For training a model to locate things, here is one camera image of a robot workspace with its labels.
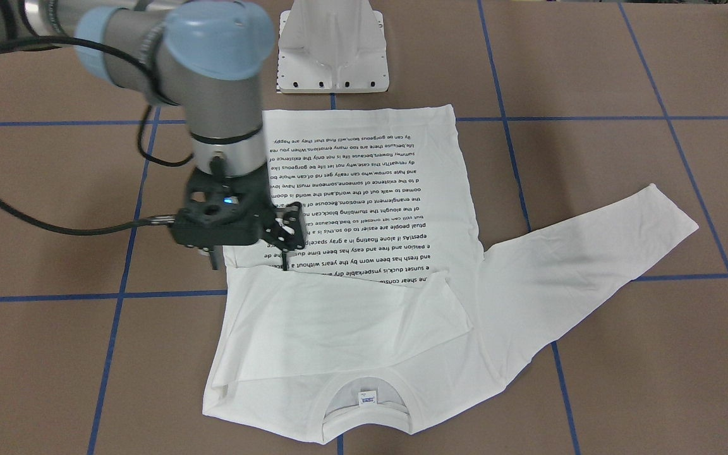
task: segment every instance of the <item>white bracket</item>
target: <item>white bracket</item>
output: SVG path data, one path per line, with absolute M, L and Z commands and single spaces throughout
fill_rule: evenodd
M 280 15 L 277 90 L 372 93 L 389 88 L 384 16 L 369 0 L 294 0 Z

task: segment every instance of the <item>black cable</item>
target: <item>black cable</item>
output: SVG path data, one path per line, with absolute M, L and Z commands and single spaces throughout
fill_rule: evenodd
M 150 117 L 150 110 L 153 109 L 152 106 L 145 107 L 145 112 L 142 113 L 142 121 L 139 122 L 139 131 L 136 133 L 136 149 L 139 151 L 139 155 L 142 155 L 142 158 L 147 159 L 151 163 L 161 164 L 162 166 L 167 167 L 180 167 L 184 166 L 187 163 L 190 163 L 191 159 L 193 159 L 193 154 L 191 153 L 190 156 L 188 156 L 185 159 L 182 159 L 182 161 L 165 161 L 164 159 L 156 158 L 155 156 L 148 155 L 147 152 L 145 152 L 145 148 L 142 146 L 142 142 L 145 141 L 145 126 L 148 124 L 148 118 Z
M 99 50 L 100 52 L 104 52 L 105 54 L 113 55 L 114 57 L 121 58 L 122 60 L 127 61 L 127 63 L 132 64 L 136 69 L 139 70 L 139 72 L 142 73 L 145 78 L 147 78 L 148 82 L 150 83 L 150 86 L 153 88 L 153 90 L 156 90 L 157 84 L 156 79 L 154 78 L 153 73 L 148 69 L 144 64 L 141 63 L 141 61 L 136 60 L 136 58 L 132 57 L 130 54 L 127 54 L 126 52 L 123 52 L 119 49 L 112 48 L 111 46 L 107 46 L 105 44 L 97 43 L 95 41 L 89 41 L 89 40 L 82 40 L 79 38 L 71 38 L 71 37 L 31 37 L 31 38 L 18 38 L 16 40 L 10 40 L 6 41 L 4 43 L 0 43 L 0 54 L 5 54 L 5 52 L 14 52 L 16 50 L 20 50 L 23 48 L 32 48 L 35 46 L 46 46 L 47 44 L 69 44 L 69 46 L 83 46 L 89 49 L 95 49 Z M 12 216 L 15 216 L 18 219 L 21 219 L 24 222 L 28 222 L 29 224 L 44 229 L 46 231 L 52 231 L 53 233 L 59 233 L 59 234 L 66 234 L 69 236 L 100 236 L 103 234 L 111 234 L 116 233 L 116 231 L 123 231 L 125 229 L 131 229 L 131 228 L 137 228 L 139 226 L 149 226 L 149 225 L 166 225 L 171 222 L 170 217 L 167 216 L 152 216 L 149 218 L 143 218 L 143 219 L 134 219 L 130 222 L 124 222 L 123 224 L 118 224 L 115 226 L 109 226 L 109 227 L 100 227 L 96 229 L 73 229 L 69 227 L 61 227 L 56 226 L 54 224 L 49 224 L 48 222 L 43 222 L 38 219 L 33 218 L 32 216 L 27 215 L 26 213 L 23 213 L 19 211 L 18 209 L 12 207 L 12 205 L 8 204 L 7 202 L 4 202 L 2 199 L 0 199 L 0 209 L 5 210 L 7 213 L 11 214 Z

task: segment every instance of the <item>white t-shirt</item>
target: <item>white t-shirt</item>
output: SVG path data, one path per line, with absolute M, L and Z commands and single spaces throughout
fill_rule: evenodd
M 415 288 L 228 267 L 203 412 L 321 444 L 364 423 L 419 432 L 502 392 L 697 228 L 650 185 L 483 257 L 463 233 L 473 261 Z

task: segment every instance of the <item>clothing tag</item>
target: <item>clothing tag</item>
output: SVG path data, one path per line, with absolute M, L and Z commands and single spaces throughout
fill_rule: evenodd
M 358 393 L 358 405 L 375 405 L 378 404 L 378 391 L 363 391 Z

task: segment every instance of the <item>brown surface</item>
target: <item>brown surface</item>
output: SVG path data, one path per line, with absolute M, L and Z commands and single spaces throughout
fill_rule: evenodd
M 728 453 L 728 280 L 631 283 L 558 344 L 585 453 Z
M 114 300 L 0 303 L 0 454 L 81 453 Z
M 291 0 L 263 3 L 278 15 Z M 392 86 L 339 96 L 340 109 L 451 103 L 460 118 L 499 115 L 478 2 L 373 7 L 384 12 Z M 483 10 L 509 116 L 662 115 L 618 6 L 483 0 Z M 728 5 L 625 11 L 667 112 L 728 115 Z M 267 109 L 329 108 L 327 95 L 274 93 L 275 66 L 269 58 L 262 73 Z M 141 96 L 88 75 L 70 49 L 0 58 L 0 121 L 135 121 L 142 107 Z M 161 118 L 182 113 L 165 109 Z M 525 233 L 526 220 L 505 125 L 482 120 L 457 128 L 489 246 Z M 728 257 L 728 120 L 673 124 Z M 0 126 L 0 193 L 67 226 L 130 219 L 143 170 L 134 128 Z M 728 453 L 728 277 L 667 122 L 511 119 L 508 129 L 533 228 L 651 182 L 700 225 L 649 272 L 680 281 L 627 286 L 560 342 L 581 452 Z M 158 127 L 154 155 L 173 159 L 188 149 L 183 124 Z M 176 210 L 188 172 L 151 165 L 142 213 Z M 12 296 L 0 303 L 0 453 L 87 452 L 126 264 L 127 292 L 225 288 L 223 273 L 164 228 L 139 229 L 129 244 L 129 233 L 61 236 L 0 211 L 0 300 Z M 111 299 L 67 296 L 90 293 Z M 222 297 L 142 296 L 121 300 L 95 454 L 336 450 L 202 417 Z M 570 430 L 547 348 L 505 394 L 448 422 L 414 437 L 357 428 L 344 446 L 356 455 L 572 453 Z

